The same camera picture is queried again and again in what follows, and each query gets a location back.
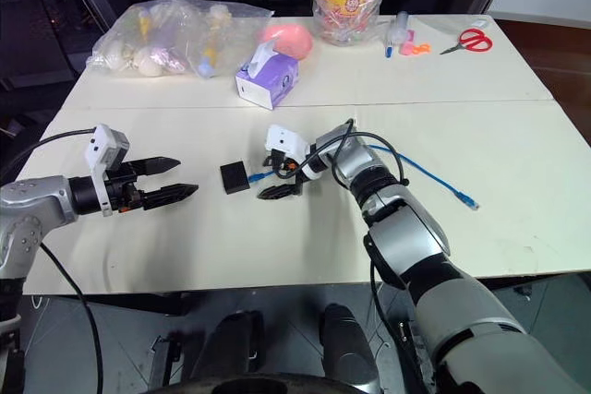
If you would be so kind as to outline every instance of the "red scissors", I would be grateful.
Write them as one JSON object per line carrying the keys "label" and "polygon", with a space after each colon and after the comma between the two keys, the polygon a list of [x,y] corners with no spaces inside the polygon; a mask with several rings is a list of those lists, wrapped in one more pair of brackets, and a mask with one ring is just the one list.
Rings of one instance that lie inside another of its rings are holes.
{"label": "red scissors", "polygon": [[478,53],[484,53],[492,48],[492,40],[487,35],[477,28],[471,28],[460,34],[458,44],[445,50],[441,54],[451,53],[456,50],[468,50],[476,51]]}

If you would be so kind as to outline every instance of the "wire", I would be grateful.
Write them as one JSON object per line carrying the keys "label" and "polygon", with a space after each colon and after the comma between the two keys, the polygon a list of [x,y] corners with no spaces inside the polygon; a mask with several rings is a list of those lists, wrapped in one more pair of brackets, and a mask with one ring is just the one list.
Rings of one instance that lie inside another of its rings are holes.
{"label": "wire", "polygon": [[[380,291],[382,290],[382,288],[383,288],[383,287],[384,287],[384,282],[382,282],[382,283],[380,284],[380,287],[379,287],[379,288],[378,288],[378,290],[376,291],[376,294],[378,295],[378,299],[380,299]],[[396,298],[398,297],[398,294],[399,294],[399,293],[396,293],[396,295],[394,295],[394,298],[393,298],[393,300],[391,301],[391,303],[390,303],[390,304],[393,304],[393,303],[394,303],[394,301],[395,301],[395,300],[396,300]],[[373,297],[371,298],[371,303],[370,303],[370,305],[374,305],[374,304],[373,304]],[[391,346],[390,346],[390,343],[389,343],[389,342],[387,342],[387,341],[386,341],[386,340],[385,340],[385,339],[384,339],[384,338],[381,336],[381,334],[380,334],[380,328],[379,328],[379,325],[378,325],[378,320],[376,320],[376,317],[377,317],[377,315],[378,315],[378,310],[376,309],[376,307],[375,307],[375,306],[373,306],[373,309],[372,309],[371,311],[373,311],[373,326],[374,326],[374,328],[376,329],[376,336],[378,336],[378,339],[380,339],[380,340],[381,340],[381,345],[380,345],[380,347],[378,348],[378,350],[376,351],[376,354],[375,354],[375,357],[374,357],[374,360],[375,360],[375,361],[377,361],[377,360],[378,360],[378,356],[380,355],[380,351],[381,351],[382,347],[390,348]]]}
{"label": "wire", "polygon": [[27,343],[27,348],[25,348],[25,356],[27,356],[27,353],[29,352],[30,346],[33,343],[33,339],[35,339],[35,334],[37,333],[37,329],[41,325],[41,321],[43,319],[43,316],[45,315],[45,311],[47,311],[47,306],[49,306],[49,302],[50,301],[51,301],[51,299],[48,298],[47,299],[47,302],[45,302],[45,306],[43,307],[43,310],[39,314],[39,318],[37,319],[37,323],[35,324],[35,328],[33,328],[33,332],[30,334],[29,343]]}
{"label": "wire", "polygon": [[266,173],[256,173],[256,174],[252,174],[248,177],[248,182],[250,184],[254,184],[255,182],[258,182],[259,180],[264,179],[265,177],[269,177],[270,175],[272,175],[274,173],[273,170],[271,171],[267,171]]}
{"label": "wire", "polygon": [[43,296],[40,295],[39,296],[39,303],[35,303],[35,296],[32,295],[30,297],[30,302],[33,305],[33,308],[35,308],[35,311],[37,311],[39,308],[41,308],[41,304],[43,303]]}
{"label": "wire", "polygon": [[23,149],[21,152],[19,152],[11,161],[9,161],[8,164],[4,166],[4,168],[2,168],[2,170],[0,171],[0,180],[2,179],[2,177],[4,177],[4,175],[8,171],[10,171],[10,169],[12,167],[14,167],[19,161],[24,159],[26,156],[31,154],[38,147],[45,145],[46,143],[53,142],[54,140],[57,140],[59,138],[78,136],[80,134],[92,134],[92,133],[94,133],[94,129],[95,128],[88,128],[88,129],[78,129],[76,131],[66,131],[65,133],[59,133],[54,136],[44,138],[43,140],[40,140],[37,143],[33,143],[32,145],[29,145],[28,147]]}
{"label": "wire", "polygon": [[369,281],[371,284],[371,296],[373,297],[373,304],[376,306],[376,309],[378,310],[378,316],[380,317],[381,323],[384,324],[384,327],[386,327],[388,334],[390,334],[390,337],[392,337],[392,340],[394,340],[394,344],[396,345],[396,349],[398,350],[398,355],[403,356],[403,361],[400,362],[401,367],[403,363],[405,363],[410,369],[412,369],[411,372],[415,377],[416,385],[420,388],[423,394],[428,394],[427,388],[423,383],[423,377],[421,376],[420,370],[417,367],[415,360],[410,355],[409,351],[404,347],[403,342],[398,336],[398,334],[396,334],[393,331],[392,326],[390,325],[390,322],[386,318],[384,310],[381,307],[380,298],[378,297],[378,290],[376,289],[376,267],[374,266],[373,262],[371,262],[371,266],[369,268]]}
{"label": "wire", "polygon": [[[373,148],[373,149],[380,149],[382,151],[390,151],[388,148],[381,147],[380,145],[368,145],[368,146],[370,148]],[[427,177],[430,177],[431,179],[433,179],[438,184],[443,185],[447,189],[449,189],[450,191],[452,191],[453,194],[457,198],[459,198],[470,209],[476,210],[476,209],[478,209],[480,207],[476,203],[476,201],[474,199],[472,199],[470,196],[468,196],[467,194],[464,194],[462,191],[454,188],[453,186],[451,186],[450,184],[448,184],[447,182],[445,182],[443,179],[439,178],[437,175],[435,175],[433,173],[430,173],[429,171],[427,171],[425,168],[423,168],[421,165],[419,165],[418,163],[416,163],[412,159],[409,159],[408,157],[406,157],[406,156],[404,156],[403,154],[400,154],[400,153],[398,153],[398,155],[400,156],[400,158],[403,161],[405,161],[409,165],[413,166],[414,168],[417,168],[421,173],[423,173]]]}
{"label": "wire", "polygon": [[286,173],[286,174],[282,174],[279,170],[276,170],[275,171],[275,175],[277,177],[279,177],[280,179],[291,179],[296,174],[298,174],[299,172],[301,172],[304,169],[304,167],[306,165],[308,165],[312,160],[314,160],[315,158],[319,157],[320,153],[323,152],[330,145],[332,145],[334,142],[337,142],[339,140],[342,140],[344,138],[349,138],[349,137],[369,137],[369,138],[373,138],[375,140],[378,140],[381,144],[383,144],[386,147],[388,147],[388,149],[390,150],[390,152],[394,156],[394,159],[396,160],[396,166],[398,166],[398,175],[399,175],[398,181],[401,184],[407,183],[406,180],[404,179],[404,167],[403,167],[402,161],[400,160],[400,155],[398,154],[398,151],[396,151],[396,149],[394,149],[394,147],[390,144],[390,142],[388,142],[388,140],[386,140],[385,138],[383,138],[381,136],[378,136],[377,134],[367,133],[365,131],[354,131],[352,133],[349,133],[348,135],[342,135],[342,136],[334,137],[331,140],[329,140],[328,142],[326,142],[325,144],[323,144],[321,147],[317,148],[316,151],[314,151],[308,157],[306,157],[306,159],[303,160],[299,164],[299,166],[297,168],[295,168],[293,171],[290,171],[289,173]]}
{"label": "wire", "polygon": [[373,357],[373,360],[376,363],[378,362],[378,359],[380,358],[381,350],[383,350],[384,348],[390,348],[390,343],[388,343],[386,340],[382,339],[381,337],[380,337],[380,339],[381,339],[380,346],[378,347],[378,350],[376,351],[376,354]]}
{"label": "wire", "polygon": [[339,147],[336,149],[336,151],[334,152],[334,156],[331,159],[332,178],[334,179],[334,181],[337,184],[339,184],[344,189],[349,189],[349,188],[347,188],[347,185],[345,185],[343,183],[343,181],[339,178],[339,176],[336,173],[336,160],[339,157],[339,154],[341,154],[341,150],[343,149],[344,142],[346,142],[347,138],[351,134],[351,131],[353,131],[353,124],[354,123],[355,123],[355,120],[353,120],[353,119],[349,119],[345,122],[345,124],[349,124],[349,126],[347,127],[347,130],[344,132],[343,139],[341,140],[341,143],[339,143]]}
{"label": "wire", "polygon": [[92,330],[92,341],[94,342],[94,353],[96,355],[96,372],[97,372],[97,383],[96,383],[96,392],[97,394],[103,393],[103,353],[101,352],[101,342],[99,341],[99,330],[96,327],[96,321],[94,320],[94,315],[89,308],[89,304],[86,301],[86,297],[82,293],[82,290],[78,287],[78,285],[74,282],[74,280],[70,277],[67,273],[66,269],[62,266],[60,261],[57,257],[50,251],[46,244],[41,242],[40,248],[43,252],[54,262],[55,267],[59,270],[59,272],[64,276],[64,279],[70,284],[70,286],[76,292],[78,299],[82,303],[84,307],[84,311],[86,312],[86,316],[89,319],[90,329]]}
{"label": "wire", "polygon": [[532,331],[534,330],[534,326],[537,323],[537,318],[539,317],[539,312],[542,309],[542,304],[544,303],[544,299],[546,298],[546,291],[548,290],[548,285],[549,283],[546,282],[546,286],[544,287],[544,292],[542,293],[542,297],[539,299],[539,305],[537,306],[537,311],[536,311],[536,315],[534,316],[534,321],[532,322],[532,326],[529,327],[529,331],[527,331],[527,334],[531,334]]}

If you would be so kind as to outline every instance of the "pink object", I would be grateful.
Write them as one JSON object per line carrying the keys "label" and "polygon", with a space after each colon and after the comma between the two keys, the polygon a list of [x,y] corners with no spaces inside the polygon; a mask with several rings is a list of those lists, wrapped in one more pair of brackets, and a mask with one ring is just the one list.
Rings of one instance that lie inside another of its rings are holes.
{"label": "pink object", "polygon": [[400,45],[400,50],[398,53],[402,55],[410,55],[413,53],[415,49],[415,32],[413,30],[408,30],[408,34],[406,37],[406,41],[402,45]]}
{"label": "pink object", "polygon": [[296,23],[285,25],[273,25],[263,31],[261,42],[277,39],[273,49],[281,54],[286,54],[301,60],[312,49],[312,36],[306,27]]}

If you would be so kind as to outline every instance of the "black cable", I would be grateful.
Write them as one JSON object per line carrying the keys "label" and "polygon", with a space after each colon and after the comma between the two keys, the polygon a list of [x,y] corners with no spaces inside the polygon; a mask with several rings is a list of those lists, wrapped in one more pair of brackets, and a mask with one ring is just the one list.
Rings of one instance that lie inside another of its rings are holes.
{"label": "black cable", "polygon": [[347,188],[347,185],[345,185],[341,181],[341,179],[339,178],[339,176],[336,173],[336,160],[339,157],[339,154],[341,154],[341,150],[343,149],[344,142],[346,142],[347,138],[351,134],[351,131],[353,131],[353,125],[355,123],[355,120],[349,119],[345,123],[349,124],[349,126],[347,127],[347,130],[345,131],[345,133],[343,135],[343,139],[341,140],[341,143],[339,143],[339,148],[336,149],[336,151],[334,152],[334,156],[331,159],[331,173],[332,173],[332,178],[334,179],[334,181],[337,184],[342,186],[344,189],[349,189],[349,188]]}
{"label": "black cable", "polygon": [[37,143],[33,143],[32,145],[29,145],[28,147],[23,149],[21,152],[19,152],[11,161],[9,161],[8,164],[4,166],[4,168],[2,168],[2,170],[0,171],[0,180],[2,180],[2,177],[4,177],[4,175],[8,171],[10,171],[10,169],[13,166],[15,166],[19,161],[21,161],[27,155],[31,154],[38,147],[45,145],[46,143],[53,142],[54,140],[57,140],[57,139],[63,138],[63,137],[78,136],[80,134],[92,134],[92,133],[94,133],[94,130],[95,130],[95,128],[78,129],[76,131],[66,131],[65,133],[56,134],[54,136],[44,138],[43,140],[40,140]]}
{"label": "black cable", "polygon": [[388,148],[392,152],[392,155],[394,156],[394,159],[396,160],[396,166],[398,167],[398,175],[399,175],[398,181],[403,185],[405,185],[407,183],[406,180],[404,179],[403,163],[400,159],[400,155],[398,154],[398,151],[396,151],[396,149],[394,149],[394,147],[390,144],[390,142],[388,140],[386,140],[385,138],[378,136],[377,134],[368,133],[365,131],[354,131],[352,133],[349,133],[348,136],[342,135],[342,136],[334,137],[331,140],[329,140],[328,142],[326,142],[325,144],[323,144],[321,147],[317,148],[316,151],[314,151],[305,160],[303,160],[299,164],[299,166],[297,168],[295,168],[294,170],[292,170],[286,174],[282,174],[279,170],[277,170],[277,171],[275,171],[275,175],[277,177],[279,177],[280,179],[291,179],[297,173],[302,171],[302,169],[304,169],[304,167],[306,165],[308,165],[314,158],[318,157],[321,152],[323,152],[326,148],[328,148],[334,142],[337,142],[339,140],[349,138],[349,137],[369,137],[369,138],[373,138],[375,140],[378,140],[381,144],[383,144],[386,148]]}
{"label": "black cable", "polygon": [[546,283],[546,286],[544,287],[544,292],[542,293],[542,297],[539,300],[539,305],[537,306],[536,315],[534,316],[534,321],[532,322],[532,326],[529,327],[529,331],[527,331],[527,334],[531,334],[532,331],[534,330],[534,326],[537,323],[537,318],[539,317],[539,312],[542,310],[542,304],[544,303],[544,299],[546,298],[546,291],[547,290],[548,290],[548,284]]}
{"label": "black cable", "polygon": [[423,382],[423,377],[421,375],[420,369],[416,365],[416,362],[410,355],[409,351],[404,347],[403,341],[400,338],[400,336],[398,336],[398,334],[396,334],[392,329],[392,326],[390,325],[390,322],[386,318],[384,310],[381,307],[380,298],[378,297],[378,290],[376,288],[376,267],[374,266],[373,262],[371,262],[371,267],[369,269],[369,281],[371,283],[371,296],[373,298],[373,304],[376,306],[376,310],[378,311],[378,316],[380,317],[381,323],[384,324],[384,327],[386,327],[388,334],[390,335],[390,337],[392,337],[392,340],[394,340],[394,344],[396,345],[396,349],[398,350],[398,355],[402,355],[404,358],[404,361],[400,362],[401,368],[404,369],[404,364],[407,367],[409,367],[412,370],[411,372],[413,373],[418,388],[421,390],[423,394],[428,394],[427,387]]}
{"label": "black cable", "polygon": [[61,272],[64,279],[70,284],[70,286],[76,292],[78,299],[82,303],[84,307],[84,311],[86,311],[86,316],[89,318],[90,329],[92,329],[92,341],[94,342],[94,353],[96,355],[96,372],[97,372],[97,382],[96,382],[96,392],[97,394],[103,393],[103,353],[101,352],[101,342],[99,341],[99,330],[96,328],[96,322],[94,321],[94,315],[89,308],[89,304],[86,301],[86,297],[82,293],[82,290],[78,287],[78,285],[74,282],[74,280],[70,277],[67,273],[66,269],[57,259],[57,257],[50,251],[46,244],[41,242],[40,248],[44,251],[44,253],[54,262],[55,267]]}

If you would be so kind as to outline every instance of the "pink balloon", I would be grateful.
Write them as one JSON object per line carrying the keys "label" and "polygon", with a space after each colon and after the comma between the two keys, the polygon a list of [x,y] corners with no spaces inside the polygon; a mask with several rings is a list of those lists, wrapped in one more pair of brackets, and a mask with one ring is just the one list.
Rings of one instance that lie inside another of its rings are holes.
{"label": "pink balloon", "polygon": [[312,49],[312,36],[306,27],[296,23],[286,25],[273,25],[263,31],[261,42],[277,39],[273,49],[281,54],[286,54],[301,60]]}

